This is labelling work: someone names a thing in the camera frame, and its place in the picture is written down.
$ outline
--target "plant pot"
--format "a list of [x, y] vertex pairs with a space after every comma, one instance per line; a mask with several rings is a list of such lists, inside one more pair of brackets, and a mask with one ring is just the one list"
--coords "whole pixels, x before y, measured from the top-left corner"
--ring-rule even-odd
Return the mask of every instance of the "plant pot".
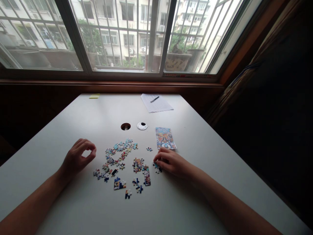
[[192, 55], [168, 53], [165, 60], [165, 71], [182, 72]]
[[201, 60], [202, 54], [204, 50], [202, 49], [188, 49], [187, 53], [191, 54], [192, 57], [190, 58], [185, 71], [186, 72], [195, 72], [198, 66], [199, 61]]
[[71, 54], [68, 50], [44, 51], [40, 50], [49, 60], [53, 68], [62, 68], [67, 70], [74, 70], [74, 64], [71, 60]]
[[37, 50], [8, 50], [16, 61], [24, 67], [50, 68], [50, 62]]
[[[153, 59], [152, 59], [152, 71], [159, 71], [160, 70], [161, 58], [162, 57], [160, 55], [154, 55], [153, 56]], [[146, 70], [148, 68], [148, 55], [146, 55], [144, 68]]]

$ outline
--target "tree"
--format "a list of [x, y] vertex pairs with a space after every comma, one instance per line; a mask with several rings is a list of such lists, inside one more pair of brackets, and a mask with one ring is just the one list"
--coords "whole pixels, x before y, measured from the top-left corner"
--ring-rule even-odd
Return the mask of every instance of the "tree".
[[[108, 55], [107, 50], [102, 45], [101, 35], [97, 28], [88, 27], [87, 21], [78, 19], [79, 24], [85, 24], [86, 26], [80, 26], [82, 32], [82, 39], [85, 42], [87, 52], [97, 53], [100, 61], [100, 65], [108, 66], [105, 59], [105, 55]], [[66, 43], [70, 51], [75, 51], [71, 40], [66, 38]]]

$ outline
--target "window glass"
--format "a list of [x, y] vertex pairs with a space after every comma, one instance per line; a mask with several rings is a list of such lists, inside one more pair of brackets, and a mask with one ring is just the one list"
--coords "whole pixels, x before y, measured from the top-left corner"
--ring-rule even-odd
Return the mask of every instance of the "window glass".
[[0, 19], [6, 68], [82, 71], [54, 0], [0, 0], [0, 11], [6, 15]]

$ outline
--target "table surface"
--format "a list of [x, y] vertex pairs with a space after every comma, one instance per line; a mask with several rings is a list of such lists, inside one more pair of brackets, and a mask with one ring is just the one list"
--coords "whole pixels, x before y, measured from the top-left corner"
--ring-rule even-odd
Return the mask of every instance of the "table surface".
[[[198, 166], [243, 200], [283, 234], [311, 234], [311, 230], [257, 176], [228, 144], [180, 95], [163, 95], [172, 111], [148, 113], [140, 94], [81, 94], [0, 167], [0, 221], [36, 190], [61, 165], [79, 138], [97, 147], [97, 157], [57, 198], [38, 234], [227, 234], [204, 196], [188, 182], [167, 172], [156, 174], [155, 127], [171, 128], [177, 153]], [[138, 122], [148, 129], [138, 130]], [[131, 128], [121, 130], [123, 123]], [[93, 171], [106, 162], [105, 150], [127, 138], [138, 143], [125, 158], [117, 176], [125, 189], [113, 190], [114, 178], [97, 180]], [[136, 193], [133, 159], [150, 166], [151, 186]]]

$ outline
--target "green foliage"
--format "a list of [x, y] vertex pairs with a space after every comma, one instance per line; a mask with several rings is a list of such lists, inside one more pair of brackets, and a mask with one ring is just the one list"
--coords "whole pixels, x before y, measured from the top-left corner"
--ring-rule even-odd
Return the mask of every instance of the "green foliage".
[[[188, 29], [187, 27], [184, 27], [182, 33], [185, 34], [187, 32], [187, 29]], [[195, 43], [193, 46], [192, 46], [192, 43], [186, 44], [186, 46], [185, 46], [186, 39], [187, 38], [185, 36], [181, 36], [179, 38], [179, 35], [173, 35], [169, 52], [175, 53], [175, 54], [187, 54], [188, 49], [198, 49], [199, 48], [199, 44], [197, 44], [197, 43]]]

